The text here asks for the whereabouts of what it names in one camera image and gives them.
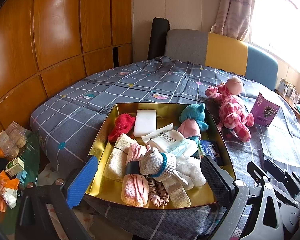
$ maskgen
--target golden metal box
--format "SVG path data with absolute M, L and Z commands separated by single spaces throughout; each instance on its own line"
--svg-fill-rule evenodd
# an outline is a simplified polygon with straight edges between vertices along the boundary
M 94 197 L 107 200 L 113 203 L 125 205 L 121 200 L 121 188 L 122 183 L 103 176 L 107 160 L 112 152 L 114 143 L 108 142 L 108 135 L 114 127 L 115 119 L 120 114 L 130 114 L 136 116 L 137 110 L 139 109 L 154 109 L 157 111 L 157 129 L 173 122 L 173 125 L 180 125 L 179 116 L 183 109 L 187 105 L 185 104 L 167 104 L 167 103 L 118 103 L 114 105 L 109 115 L 102 124 L 94 142 L 91 147 L 89 154 L 95 155 L 98 158 L 98 171 L 94 176 L 92 183 L 87 189 L 86 193 Z M 234 169 L 228 154 L 226 145 L 222 139 L 218 128 L 207 110 L 205 109 L 205 122 L 209 125 L 206 132 L 201 134 L 201 139 L 214 140 L 217 142 L 221 158 L 224 166 L 222 169 L 226 170 L 233 179 L 235 179 Z M 128 134 L 131 138 L 133 137 L 133 130 Z M 145 145 L 141 138 L 134 138 L 139 144 Z M 216 202 L 216 198 L 213 195 L 208 183 L 202 187 L 194 187 L 191 190 L 186 191 L 190 200 L 191 207 L 204 206 Z M 150 200 L 148 204 L 143 208 L 158 209 L 154 206 Z M 164 209 L 176 209 L 171 202 L 168 203 Z

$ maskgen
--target plastic container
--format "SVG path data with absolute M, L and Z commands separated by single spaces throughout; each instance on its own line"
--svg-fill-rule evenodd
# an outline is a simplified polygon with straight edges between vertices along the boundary
M 6 129 L 6 133 L 17 147 L 21 149 L 27 143 L 26 130 L 16 122 L 12 122 Z
M 19 148 L 5 131 L 0 133 L 0 148 L 7 159 L 14 159 L 18 156 Z

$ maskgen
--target gray bedsheet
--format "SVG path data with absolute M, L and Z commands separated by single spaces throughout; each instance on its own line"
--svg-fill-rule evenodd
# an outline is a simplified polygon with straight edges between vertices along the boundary
M 31 115 L 30 125 L 41 147 L 57 171 L 66 177 L 87 156 L 102 122 L 114 104 L 121 102 L 204 102 L 218 123 L 218 105 L 207 99 L 209 85 L 225 82 L 233 74 L 211 67 L 180 62 L 167 57 L 110 69 L 93 74 L 58 93 Z M 250 111 L 259 92 L 281 106 L 271 125 L 250 128 L 251 140 L 242 143 L 228 129 L 222 135 L 229 150 L 235 174 L 247 185 L 254 181 L 246 171 L 250 161 L 262 166 L 267 158 L 300 175 L 300 125 L 290 106 L 263 85 L 241 77 L 240 97 Z M 281 183 L 279 188 L 285 190 Z M 209 233 L 225 212 L 209 206 L 180 211 L 141 211 L 124 208 L 85 196 L 98 212 L 125 230 L 146 239 L 194 239 Z M 239 235 L 248 216 L 238 225 Z

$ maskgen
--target white towel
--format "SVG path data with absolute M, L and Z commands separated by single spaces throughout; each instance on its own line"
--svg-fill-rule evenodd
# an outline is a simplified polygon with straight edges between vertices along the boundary
M 168 179 L 162 181 L 162 184 L 166 189 L 174 207 L 183 208 L 191 206 L 191 201 L 185 189 L 175 176 L 170 176 Z
M 134 142 L 137 141 L 124 133 L 119 136 L 107 161 L 103 176 L 116 181 L 123 180 L 130 143 Z

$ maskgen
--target black elastic band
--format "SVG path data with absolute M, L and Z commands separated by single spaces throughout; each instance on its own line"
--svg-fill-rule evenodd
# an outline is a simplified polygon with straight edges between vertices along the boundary
M 140 167 L 138 161 L 131 161 L 127 163 L 125 175 L 128 174 L 140 174 Z

